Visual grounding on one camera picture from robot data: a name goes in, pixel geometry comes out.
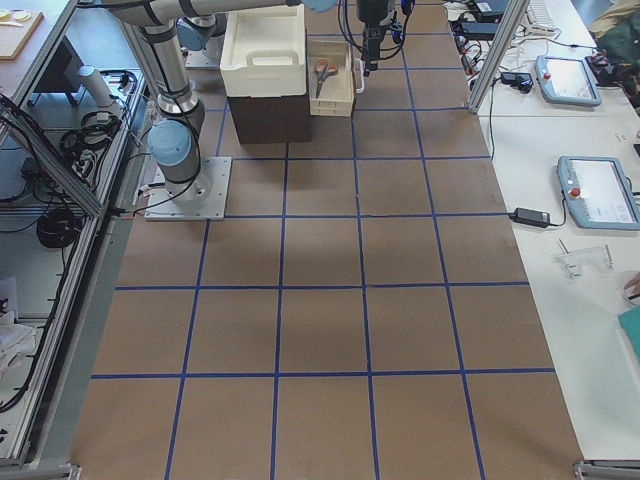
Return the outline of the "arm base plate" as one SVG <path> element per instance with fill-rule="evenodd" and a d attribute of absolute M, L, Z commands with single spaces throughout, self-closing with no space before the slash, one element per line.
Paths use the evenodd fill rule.
<path fill-rule="evenodd" d="M 221 49 L 208 48 L 189 51 L 185 65 L 187 69 L 219 69 L 221 56 Z"/>
<path fill-rule="evenodd" d="M 149 221 L 223 220 L 228 197 L 232 167 L 231 157 L 205 157 L 194 184 L 182 195 L 173 198 L 180 189 L 173 184 L 164 185 L 164 175 L 156 168 L 154 183 L 161 186 L 150 192 L 151 206 L 144 210 Z"/>

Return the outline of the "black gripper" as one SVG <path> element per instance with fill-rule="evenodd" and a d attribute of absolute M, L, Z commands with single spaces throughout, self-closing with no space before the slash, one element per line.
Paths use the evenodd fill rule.
<path fill-rule="evenodd" d="M 363 23 L 362 61 L 364 62 L 364 76 L 369 76 L 378 69 L 381 44 L 385 35 L 384 23 L 389 17 L 389 3 L 387 0 L 357 0 L 356 11 L 358 19 Z"/>

